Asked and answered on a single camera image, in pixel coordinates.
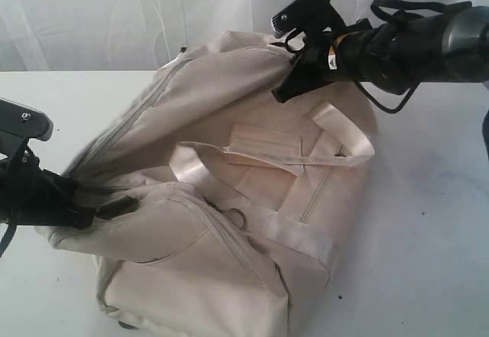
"beige duffel bag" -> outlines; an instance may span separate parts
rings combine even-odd
[[[300,333],[347,240],[375,121],[347,83],[276,102],[291,56],[272,41],[225,33],[181,54],[68,170],[99,218],[38,231],[96,256],[108,316],[163,336]]]

